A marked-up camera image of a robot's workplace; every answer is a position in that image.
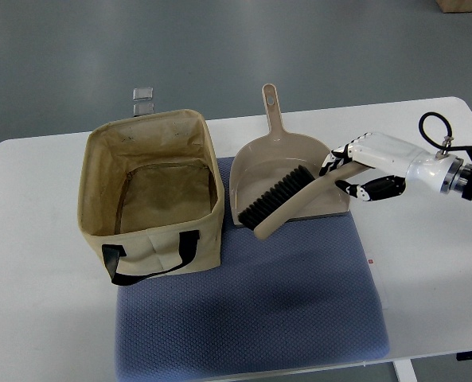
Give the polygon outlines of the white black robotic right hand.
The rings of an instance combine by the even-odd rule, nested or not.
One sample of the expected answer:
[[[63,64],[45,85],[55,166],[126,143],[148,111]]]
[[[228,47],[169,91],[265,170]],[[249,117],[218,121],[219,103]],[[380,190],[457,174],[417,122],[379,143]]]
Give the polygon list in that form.
[[[351,197],[362,201],[379,201],[401,195],[407,181],[421,181],[440,193],[456,188],[463,160],[452,154],[428,151],[381,133],[366,133],[326,156],[319,175],[337,170],[350,162],[386,173],[363,185],[338,180],[335,185]]]

